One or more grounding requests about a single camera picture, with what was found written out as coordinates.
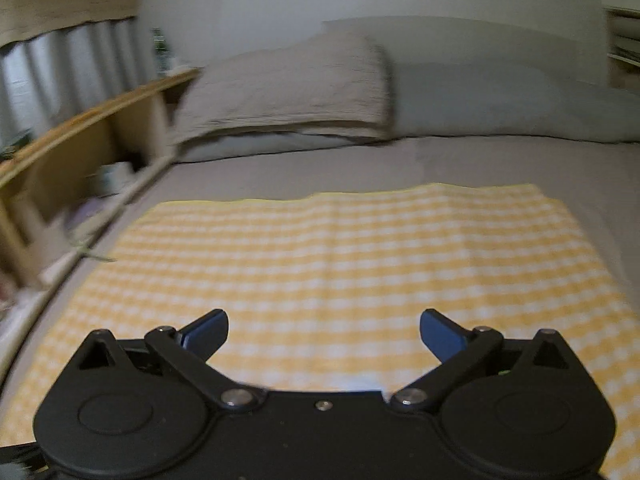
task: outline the gray pillowcase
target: gray pillowcase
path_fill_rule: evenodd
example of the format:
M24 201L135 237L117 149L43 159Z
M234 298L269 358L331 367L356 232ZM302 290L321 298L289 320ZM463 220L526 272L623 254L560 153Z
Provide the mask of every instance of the gray pillowcase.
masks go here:
M180 148L178 162L205 162L234 156L302 152L354 146L372 142L369 137L305 135L294 132L254 132L225 137L210 135L188 140Z
M640 96L511 63L395 67L395 134L640 140Z

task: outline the wooden shelf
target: wooden shelf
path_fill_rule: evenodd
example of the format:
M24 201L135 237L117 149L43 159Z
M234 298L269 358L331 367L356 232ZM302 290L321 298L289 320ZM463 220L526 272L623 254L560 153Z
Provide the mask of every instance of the wooden shelf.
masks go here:
M61 124L0 164L0 246L22 285L17 304L0 320L0 381L38 316L83 257L81 250L69 246L56 261L38 268L23 226L11 215L12 201L26 194L42 218L50 219L87 198L86 178L101 165L122 160L123 153L138 154L144 167L122 192L106 200L100 225L82 241L91 246L174 160L167 107L197 75L191 70L118 96Z

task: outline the pillow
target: pillow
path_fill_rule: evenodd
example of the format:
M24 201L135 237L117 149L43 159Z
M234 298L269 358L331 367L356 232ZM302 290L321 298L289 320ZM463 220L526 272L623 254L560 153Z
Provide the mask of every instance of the pillow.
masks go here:
M182 99L172 135L178 143L301 124L384 137L389 109L383 53L359 34L337 31L209 66Z
M396 136L640 140L640 97L511 63L397 65Z
M254 132L224 137L208 135L185 142L180 149L178 162L205 162L234 156L322 150L354 146L372 140L375 139L294 132Z

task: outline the bottle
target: bottle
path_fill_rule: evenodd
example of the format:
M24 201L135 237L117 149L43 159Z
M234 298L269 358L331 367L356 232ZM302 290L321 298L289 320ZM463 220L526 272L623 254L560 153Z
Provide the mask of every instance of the bottle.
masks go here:
M151 29L154 35L154 48L156 50L156 66L160 77L166 76L170 70L171 50L160 28Z

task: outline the beige pillow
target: beige pillow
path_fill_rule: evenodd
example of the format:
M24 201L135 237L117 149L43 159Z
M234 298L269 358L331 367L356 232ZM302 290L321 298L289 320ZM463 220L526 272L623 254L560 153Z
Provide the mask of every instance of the beige pillow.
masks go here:
M173 140L292 125L301 133L384 137L388 88L375 44L354 32L328 32L206 68L176 112Z

